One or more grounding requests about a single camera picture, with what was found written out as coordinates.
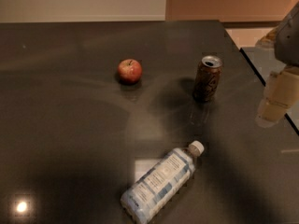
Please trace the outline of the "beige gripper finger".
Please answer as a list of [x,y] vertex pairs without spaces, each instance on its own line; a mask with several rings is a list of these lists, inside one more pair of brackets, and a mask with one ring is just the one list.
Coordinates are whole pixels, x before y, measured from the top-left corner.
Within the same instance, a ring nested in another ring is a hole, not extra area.
[[278,33],[278,28],[277,27],[273,28],[261,39],[259,39],[256,42],[255,46],[262,49],[272,49],[276,41],[277,33]]
[[299,100],[299,67],[286,65],[280,72],[272,71],[266,81],[256,123],[269,128],[278,123]]

